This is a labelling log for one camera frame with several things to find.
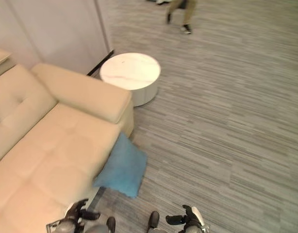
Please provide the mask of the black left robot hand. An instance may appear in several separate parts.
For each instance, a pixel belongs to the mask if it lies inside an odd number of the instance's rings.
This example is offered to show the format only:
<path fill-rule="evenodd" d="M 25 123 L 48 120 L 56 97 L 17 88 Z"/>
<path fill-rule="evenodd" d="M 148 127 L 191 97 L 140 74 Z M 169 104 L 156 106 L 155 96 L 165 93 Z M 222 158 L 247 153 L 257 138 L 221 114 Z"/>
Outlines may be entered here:
<path fill-rule="evenodd" d="M 83 199 L 74 202 L 67 210 L 64 219 L 71 220 L 75 223 L 78 222 L 80 218 L 84 220 L 97 220 L 100 217 L 100 213 L 91 212 L 84 208 L 88 201 L 89 199 Z"/>

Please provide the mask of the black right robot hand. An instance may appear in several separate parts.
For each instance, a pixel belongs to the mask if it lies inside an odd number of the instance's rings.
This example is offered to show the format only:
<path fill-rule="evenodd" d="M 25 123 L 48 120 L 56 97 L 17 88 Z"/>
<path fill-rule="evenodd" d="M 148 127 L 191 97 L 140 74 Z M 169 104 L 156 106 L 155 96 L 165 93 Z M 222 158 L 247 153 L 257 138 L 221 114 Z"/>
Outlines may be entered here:
<path fill-rule="evenodd" d="M 204 220 L 200 211 L 195 206 L 183 205 L 185 210 L 185 215 L 176 216 L 166 216 L 166 222 L 169 225 L 182 225 L 185 224 L 186 227 L 195 225 L 197 227 L 204 226 Z"/>

